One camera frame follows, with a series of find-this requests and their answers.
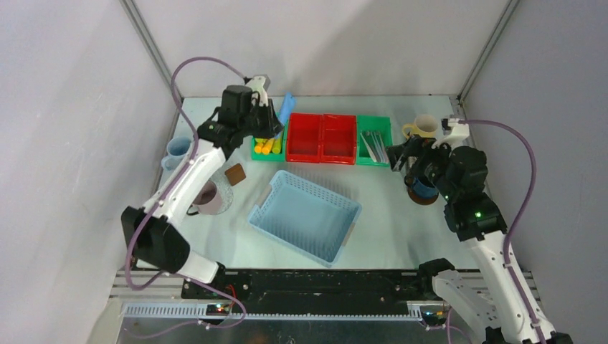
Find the glass jar with brown lid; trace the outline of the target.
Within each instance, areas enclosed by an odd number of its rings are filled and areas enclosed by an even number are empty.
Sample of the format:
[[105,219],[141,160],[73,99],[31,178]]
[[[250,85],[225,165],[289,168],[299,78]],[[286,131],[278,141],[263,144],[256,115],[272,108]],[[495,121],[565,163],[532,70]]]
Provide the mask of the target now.
[[238,183],[242,182],[247,177],[241,163],[237,163],[229,167],[224,172],[224,175],[226,176],[230,186],[236,186]]

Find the yellow ceramic mug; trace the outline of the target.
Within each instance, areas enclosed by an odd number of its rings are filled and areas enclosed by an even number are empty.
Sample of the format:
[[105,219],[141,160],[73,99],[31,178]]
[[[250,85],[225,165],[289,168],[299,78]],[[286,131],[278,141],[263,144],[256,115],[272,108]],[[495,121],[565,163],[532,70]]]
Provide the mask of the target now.
[[418,115],[412,123],[402,126],[402,135],[409,139],[413,135],[422,138],[434,138],[439,128],[437,119],[429,114]]

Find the red plastic bin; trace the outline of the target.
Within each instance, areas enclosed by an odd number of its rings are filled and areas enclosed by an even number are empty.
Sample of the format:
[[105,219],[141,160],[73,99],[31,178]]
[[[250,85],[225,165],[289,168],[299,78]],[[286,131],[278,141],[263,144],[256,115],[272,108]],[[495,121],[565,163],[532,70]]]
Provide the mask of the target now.
[[354,115],[293,113],[288,122],[285,160],[353,165],[356,129]]

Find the light blue plastic basket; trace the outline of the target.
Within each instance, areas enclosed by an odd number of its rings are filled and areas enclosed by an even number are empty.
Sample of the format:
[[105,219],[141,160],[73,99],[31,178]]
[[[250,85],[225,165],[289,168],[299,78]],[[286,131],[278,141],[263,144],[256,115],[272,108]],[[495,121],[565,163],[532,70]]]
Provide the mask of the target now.
[[341,256],[361,211],[359,202],[279,170],[247,221],[266,237],[331,268]]

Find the green bin with toothbrushes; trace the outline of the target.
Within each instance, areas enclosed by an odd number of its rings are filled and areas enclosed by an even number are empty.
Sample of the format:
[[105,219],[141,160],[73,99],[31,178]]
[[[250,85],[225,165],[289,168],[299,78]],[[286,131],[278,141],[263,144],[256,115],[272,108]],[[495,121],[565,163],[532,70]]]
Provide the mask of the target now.
[[[389,117],[383,116],[368,116],[358,115],[356,117],[356,138],[357,138],[357,150],[356,150],[356,164],[362,166],[378,166],[378,167],[389,167],[389,163],[382,163],[380,155],[376,146],[376,139],[374,133],[379,131],[381,133],[382,140],[385,147],[392,145],[391,136],[391,121]],[[378,162],[374,163],[366,150],[364,143],[361,140],[360,132],[368,131],[371,135],[371,142],[375,145],[374,152],[378,158]]]

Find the blue toothpaste tube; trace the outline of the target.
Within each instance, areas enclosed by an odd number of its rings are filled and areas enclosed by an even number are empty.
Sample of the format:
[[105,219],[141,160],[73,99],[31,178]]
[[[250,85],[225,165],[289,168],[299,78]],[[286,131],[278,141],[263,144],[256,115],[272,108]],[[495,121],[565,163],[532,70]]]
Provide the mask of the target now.
[[286,92],[280,109],[277,113],[277,118],[282,125],[285,125],[288,122],[290,115],[292,114],[296,106],[296,103],[297,100],[295,99],[293,94],[291,92]]

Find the dark blue ceramic mug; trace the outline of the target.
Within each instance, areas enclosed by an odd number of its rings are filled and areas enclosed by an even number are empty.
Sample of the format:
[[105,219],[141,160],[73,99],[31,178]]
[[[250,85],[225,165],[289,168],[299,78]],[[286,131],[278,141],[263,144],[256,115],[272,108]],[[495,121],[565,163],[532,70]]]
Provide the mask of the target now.
[[437,189],[432,184],[429,184],[425,180],[422,180],[420,178],[405,176],[404,183],[407,189],[410,188],[417,195],[420,195],[424,198],[429,198],[431,196],[434,196],[435,194],[438,194]]

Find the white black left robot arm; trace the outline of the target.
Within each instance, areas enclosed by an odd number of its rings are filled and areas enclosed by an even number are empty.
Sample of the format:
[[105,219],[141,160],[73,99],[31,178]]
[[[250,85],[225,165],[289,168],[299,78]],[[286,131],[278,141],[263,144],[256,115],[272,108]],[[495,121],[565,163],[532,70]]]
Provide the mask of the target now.
[[185,159],[160,190],[144,205],[123,211],[126,260],[135,257],[196,280],[207,297],[221,297],[227,280],[217,272],[223,266],[195,252],[178,227],[202,188],[246,137],[272,138],[282,129],[264,85],[249,81],[227,87],[220,106],[196,129]]

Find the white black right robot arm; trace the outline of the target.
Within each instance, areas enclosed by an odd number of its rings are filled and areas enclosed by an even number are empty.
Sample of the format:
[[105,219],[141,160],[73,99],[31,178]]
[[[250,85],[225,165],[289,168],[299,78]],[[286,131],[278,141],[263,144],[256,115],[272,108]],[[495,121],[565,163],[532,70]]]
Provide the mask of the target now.
[[506,222],[484,191],[485,153],[412,136],[388,147],[386,154],[392,170],[408,170],[408,186],[421,181],[446,201],[447,226],[469,250],[490,296],[471,290],[453,268],[420,276],[418,293],[428,300],[441,297],[484,343],[572,343],[543,314],[506,243]]

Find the light blue ceramic mug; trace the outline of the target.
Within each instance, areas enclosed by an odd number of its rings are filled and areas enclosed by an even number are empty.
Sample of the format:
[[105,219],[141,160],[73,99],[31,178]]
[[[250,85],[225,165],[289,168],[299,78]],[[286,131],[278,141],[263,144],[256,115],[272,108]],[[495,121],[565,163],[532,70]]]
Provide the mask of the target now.
[[161,159],[162,169],[164,171],[175,170],[188,153],[191,143],[190,137],[172,138],[166,146],[166,156]]

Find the pink ceramic mug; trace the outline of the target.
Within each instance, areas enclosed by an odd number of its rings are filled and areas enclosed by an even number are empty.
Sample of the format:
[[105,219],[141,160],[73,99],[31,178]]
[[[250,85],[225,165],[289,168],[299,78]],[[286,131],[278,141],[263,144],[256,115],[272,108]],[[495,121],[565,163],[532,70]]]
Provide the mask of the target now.
[[186,212],[187,216],[197,214],[217,215],[222,208],[223,200],[218,186],[213,181],[207,181],[193,200]]

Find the green bin with toothpaste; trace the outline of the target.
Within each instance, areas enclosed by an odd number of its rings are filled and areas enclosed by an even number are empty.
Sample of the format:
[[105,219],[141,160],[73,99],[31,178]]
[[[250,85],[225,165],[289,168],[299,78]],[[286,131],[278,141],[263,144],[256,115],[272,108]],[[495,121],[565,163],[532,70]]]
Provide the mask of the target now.
[[271,139],[253,138],[251,140],[251,158],[254,161],[286,161],[288,124],[283,131]]

